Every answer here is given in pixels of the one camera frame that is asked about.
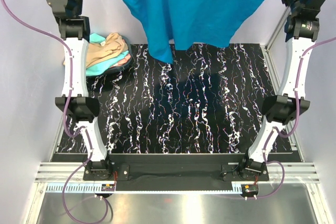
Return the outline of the blue t shirt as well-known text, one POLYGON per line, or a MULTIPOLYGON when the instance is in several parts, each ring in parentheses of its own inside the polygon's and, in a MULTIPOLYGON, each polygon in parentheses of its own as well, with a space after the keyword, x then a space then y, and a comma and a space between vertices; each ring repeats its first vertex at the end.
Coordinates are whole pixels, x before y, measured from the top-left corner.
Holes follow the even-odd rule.
POLYGON ((123 0, 142 24, 150 55, 173 63, 170 40, 177 50, 195 42, 226 47, 264 0, 123 0))

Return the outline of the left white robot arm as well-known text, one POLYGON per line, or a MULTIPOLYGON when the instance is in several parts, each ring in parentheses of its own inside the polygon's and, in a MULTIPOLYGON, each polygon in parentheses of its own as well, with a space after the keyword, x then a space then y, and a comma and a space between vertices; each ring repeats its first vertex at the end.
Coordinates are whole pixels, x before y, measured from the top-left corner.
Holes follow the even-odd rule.
POLYGON ((89 97, 86 56, 89 47, 89 18, 82 16, 83 0, 46 0, 60 32, 65 51, 65 77, 56 106, 63 112, 64 131, 69 137, 81 135, 88 152, 83 163, 84 180, 107 180, 113 165, 98 126, 100 103, 89 97))

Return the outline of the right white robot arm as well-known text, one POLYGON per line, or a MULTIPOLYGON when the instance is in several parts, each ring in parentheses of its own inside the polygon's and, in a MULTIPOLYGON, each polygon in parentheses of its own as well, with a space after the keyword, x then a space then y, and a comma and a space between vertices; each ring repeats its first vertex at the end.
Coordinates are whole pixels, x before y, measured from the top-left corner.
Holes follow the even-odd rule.
POLYGON ((317 15, 326 0, 281 0, 290 9, 284 27, 286 65, 276 95, 266 97, 262 105, 263 121, 252 146, 238 164, 242 179, 266 174, 267 158, 277 138, 289 137, 296 130, 299 116, 310 106, 305 96, 305 82, 310 54, 317 42, 320 21, 317 15))

